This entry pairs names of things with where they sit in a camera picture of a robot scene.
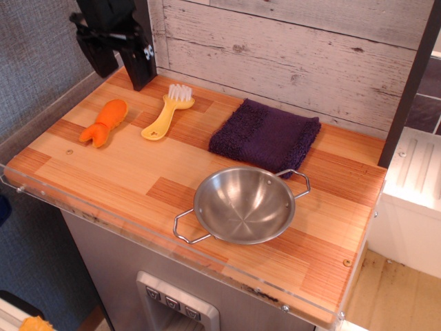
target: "metal cabinet base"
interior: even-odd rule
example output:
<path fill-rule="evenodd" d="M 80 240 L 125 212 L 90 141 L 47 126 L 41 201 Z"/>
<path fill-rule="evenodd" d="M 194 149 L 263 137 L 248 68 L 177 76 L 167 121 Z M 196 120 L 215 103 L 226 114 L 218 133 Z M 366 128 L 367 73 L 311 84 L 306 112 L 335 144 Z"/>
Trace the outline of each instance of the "metal cabinet base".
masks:
<path fill-rule="evenodd" d="M 147 309 L 146 314 L 139 292 L 142 283 L 141 278 L 138 278 L 140 271 L 216 308 L 222 331 L 314 330 L 314 326 L 306 321 L 262 302 L 250 294 L 221 283 L 96 224 L 64 211 L 62 213 L 116 331 L 166 330 L 166 325 L 159 325 L 158 319 L 153 315 L 159 314 L 155 310 L 163 308 L 170 314 L 170 309 L 160 303 L 161 306 L 152 306 L 153 310 Z M 198 312 L 191 304 L 187 306 Z M 179 313 L 175 315 L 176 317 L 185 316 Z"/>

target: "black object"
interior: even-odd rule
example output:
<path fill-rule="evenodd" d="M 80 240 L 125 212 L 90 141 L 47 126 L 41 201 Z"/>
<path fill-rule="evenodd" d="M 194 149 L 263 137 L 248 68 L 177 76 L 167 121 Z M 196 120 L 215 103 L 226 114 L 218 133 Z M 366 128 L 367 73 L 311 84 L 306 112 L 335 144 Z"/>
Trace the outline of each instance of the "black object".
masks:
<path fill-rule="evenodd" d="M 18 309 L 23 310 L 26 314 L 29 314 L 30 316 L 40 316 L 42 319 L 45 319 L 40 309 L 35 308 L 30 303 L 24 301 L 23 299 L 20 299 L 19 297 L 13 295 L 12 293 L 9 293 L 8 291 L 0 290 L 0 298 L 17 307 Z"/>
<path fill-rule="evenodd" d="M 12 208 L 9 201 L 3 195 L 0 195 L 0 226 L 2 226 L 11 215 L 11 211 Z"/>
<path fill-rule="evenodd" d="M 152 44 L 143 28 L 133 19 L 136 9 L 130 0 L 77 0 L 82 13 L 72 13 L 76 40 L 100 77 L 118 68 L 114 50 L 121 54 L 133 84 L 141 90 L 156 76 Z"/>

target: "yellow brush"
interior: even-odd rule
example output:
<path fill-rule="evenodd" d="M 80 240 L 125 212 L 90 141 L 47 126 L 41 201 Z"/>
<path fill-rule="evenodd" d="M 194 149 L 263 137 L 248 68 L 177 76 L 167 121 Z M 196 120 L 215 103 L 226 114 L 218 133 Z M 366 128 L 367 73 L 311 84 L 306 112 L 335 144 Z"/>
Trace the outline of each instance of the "yellow brush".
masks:
<path fill-rule="evenodd" d="M 141 136 L 149 140 L 159 140 L 167 133 L 176 109 L 188 109 L 193 106 L 192 89 L 185 85 L 172 84 L 168 94 L 164 95 L 164 108 L 155 122 L 141 131 Z"/>

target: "metal bowl handle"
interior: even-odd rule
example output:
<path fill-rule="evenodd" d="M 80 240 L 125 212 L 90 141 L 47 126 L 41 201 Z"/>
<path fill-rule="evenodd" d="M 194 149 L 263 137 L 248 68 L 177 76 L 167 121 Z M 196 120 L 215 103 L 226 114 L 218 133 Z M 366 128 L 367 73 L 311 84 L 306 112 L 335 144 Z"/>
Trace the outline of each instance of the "metal bowl handle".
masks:
<path fill-rule="evenodd" d="M 185 216 L 186 214 L 191 213 L 193 210 L 194 210 L 194 208 L 189 209 L 189 210 L 187 210 L 186 212 L 183 212 L 182 214 L 179 214 L 178 216 L 176 216 L 176 217 L 174 218 L 174 227 L 173 227 L 173 233 L 174 233 L 174 235 L 177 236 L 179 239 L 184 240 L 186 243 L 189 243 L 190 245 L 192 245 L 192 244 L 194 244 L 194 243 L 198 243 L 199 241 L 202 241 L 202 240 L 204 240 L 204 239 L 206 239 L 206 238 L 208 238 L 208 237 L 211 237 L 211 234 L 208 233 L 208 234 L 206 234 L 205 236 L 202 236 L 202 237 L 197 238 L 197 239 L 195 239 L 195 240 L 189 240 L 189 239 L 185 238 L 184 236 L 181 236 L 181 235 L 178 233 L 178 219 L 180 219 L 182 216 Z"/>
<path fill-rule="evenodd" d="M 300 194 L 297 194 L 296 196 L 294 196 L 295 199 L 303 197 L 304 195 L 308 194 L 311 191 L 311 186 L 309 184 L 309 178 L 308 178 L 308 176 L 306 174 L 303 174 L 303 173 L 301 173 L 299 171 L 295 171 L 294 169 L 286 169 L 286 170 L 283 170 L 281 172 L 278 172 L 276 174 L 276 176 L 282 176 L 283 174 L 287 174 L 288 172 L 293 172 L 294 174 L 299 174 L 300 176 L 302 176 L 306 180 L 307 190 L 302 192 L 302 193 L 300 193 Z"/>

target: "white bristles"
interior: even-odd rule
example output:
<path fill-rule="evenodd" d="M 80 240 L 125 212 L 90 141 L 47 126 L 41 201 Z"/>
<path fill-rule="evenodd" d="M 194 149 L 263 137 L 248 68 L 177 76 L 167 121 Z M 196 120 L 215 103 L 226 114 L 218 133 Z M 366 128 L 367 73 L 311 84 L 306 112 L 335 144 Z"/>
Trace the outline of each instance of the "white bristles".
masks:
<path fill-rule="evenodd" d="M 172 84 L 168 89 L 168 97 L 178 101 L 190 101 L 192 89 L 185 85 Z"/>

